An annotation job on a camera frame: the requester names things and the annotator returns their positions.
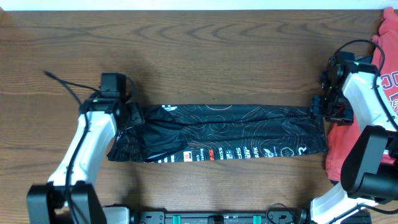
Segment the black orange patterned jersey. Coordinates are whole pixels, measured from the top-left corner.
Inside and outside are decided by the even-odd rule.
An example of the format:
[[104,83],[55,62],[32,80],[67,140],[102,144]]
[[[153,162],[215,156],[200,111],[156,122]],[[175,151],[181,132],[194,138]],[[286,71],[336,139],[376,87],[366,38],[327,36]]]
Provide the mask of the black orange patterned jersey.
[[326,152],[321,118],[306,107],[159,105],[117,134],[107,157],[124,162],[193,162]]

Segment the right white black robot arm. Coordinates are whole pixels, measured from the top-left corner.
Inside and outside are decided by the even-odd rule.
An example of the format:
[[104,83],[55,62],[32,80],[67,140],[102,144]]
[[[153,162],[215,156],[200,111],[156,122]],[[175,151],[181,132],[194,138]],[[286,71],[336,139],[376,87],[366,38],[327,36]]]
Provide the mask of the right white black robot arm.
[[311,101],[310,115],[329,122],[352,124],[361,134],[341,168],[341,180],[311,201],[309,223],[341,223],[364,208],[397,200],[397,164],[382,157],[397,157],[397,121],[381,88],[379,67],[338,51],[321,78],[323,95]]

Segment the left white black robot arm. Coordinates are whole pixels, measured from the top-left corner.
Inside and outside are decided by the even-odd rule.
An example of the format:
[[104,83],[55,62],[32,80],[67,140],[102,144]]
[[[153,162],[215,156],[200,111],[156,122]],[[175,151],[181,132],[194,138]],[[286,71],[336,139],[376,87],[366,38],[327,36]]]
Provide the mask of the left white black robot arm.
[[127,105],[135,93],[133,80],[116,72],[102,73],[99,88],[85,101],[59,79],[79,105],[78,127],[68,151],[46,184],[27,193],[31,223],[131,223],[124,205],[102,206],[95,192],[103,157],[112,139],[144,118],[137,105]]

